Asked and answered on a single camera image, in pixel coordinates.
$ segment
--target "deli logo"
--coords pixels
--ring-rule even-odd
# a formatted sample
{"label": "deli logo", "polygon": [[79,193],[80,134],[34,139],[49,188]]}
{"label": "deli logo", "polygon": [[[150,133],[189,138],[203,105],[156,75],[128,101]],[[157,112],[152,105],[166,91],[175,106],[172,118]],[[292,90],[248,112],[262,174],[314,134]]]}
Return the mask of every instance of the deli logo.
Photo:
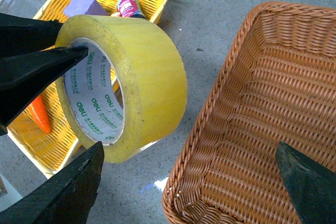
{"label": "deli logo", "polygon": [[106,101],[109,104],[110,108],[114,107],[113,102],[108,94],[105,95]]}
{"label": "deli logo", "polygon": [[93,106],[96,108],[96,111],[101,111],[101,108],[99,107],[98,101],[96,98],[92,98],[91,102],[93,103]]}
{"label": "deli logo", "polygon": [[89,55],[89,60],[88,60],[88,64],[92,64],[93,63],[93,57],[95,56],[94,52],[91,52]]}
{"label": "deli logo", "polygon": [[83,104],[81,102],[77,102],[77,107],[79,108],[79,112],[81,113],[82,116],[87,116],[88,114],[83,108]]}

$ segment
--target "basket bottom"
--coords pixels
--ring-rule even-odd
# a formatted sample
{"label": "basket bottom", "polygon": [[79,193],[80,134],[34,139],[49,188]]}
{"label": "basket bottom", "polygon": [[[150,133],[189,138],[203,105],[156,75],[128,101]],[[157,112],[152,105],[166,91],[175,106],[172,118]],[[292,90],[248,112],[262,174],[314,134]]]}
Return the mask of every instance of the basket bottom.
{"label": "basket bottom", "polygon": [[219,209],[198,201],[183,209],[179,215],[180,219],[186,223],[204,224],[243,224],[234,217],[223,213]]}
{"label": "basket bottom", "polygon": [[300,223],[276,163],[279,142],[335,171],[334,59],[277,45],[256,58],[246,85],[247,65],[234,67],[199,133],[174,193],[186,223]]}

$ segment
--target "small can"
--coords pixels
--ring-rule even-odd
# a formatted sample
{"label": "small can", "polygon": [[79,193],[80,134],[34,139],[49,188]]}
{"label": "small can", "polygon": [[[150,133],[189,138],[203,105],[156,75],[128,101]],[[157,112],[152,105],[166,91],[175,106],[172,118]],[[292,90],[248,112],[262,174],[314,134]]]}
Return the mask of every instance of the small can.
{"label": "small can", "polygon": [[121,17],[146,18],[141,11],[138,0],[119,0],[117,10]]}

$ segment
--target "purple sponge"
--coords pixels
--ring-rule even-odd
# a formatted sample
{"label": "purple sponge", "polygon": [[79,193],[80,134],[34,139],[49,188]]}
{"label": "purple sponge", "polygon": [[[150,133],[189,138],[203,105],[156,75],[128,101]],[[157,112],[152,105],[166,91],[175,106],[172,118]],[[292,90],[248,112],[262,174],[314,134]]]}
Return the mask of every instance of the purple sponge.
{"label": "purple sponge", "polygon": [[97,0],[71,0],[63,13],[69,18],[79,14],[109,16]]}

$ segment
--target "yellow wicker basket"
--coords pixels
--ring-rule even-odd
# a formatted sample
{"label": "yellow wicker basket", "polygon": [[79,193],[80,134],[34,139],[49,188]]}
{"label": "yellow wicker basket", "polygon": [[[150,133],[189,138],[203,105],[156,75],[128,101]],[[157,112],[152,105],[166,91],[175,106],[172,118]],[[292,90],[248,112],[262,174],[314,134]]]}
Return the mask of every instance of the yellow wicker basket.
{"label": "yellow wicker basket", "polygon": [[[58,19],[65,22],[64,8],[71,0],[48,0],[35,19]],[[118,0],[97,0],[107,12],[115,13]],[[160,20],[167,0],[139,0],[147,19],[155,24]],[[62,169],[79,147],[78,140],[68,124],[58,99],[55,84],[42,94],[48,111],[52,133],[44,133],[31,119],[27,110],[8,127],[8,135],[47,178]]]}

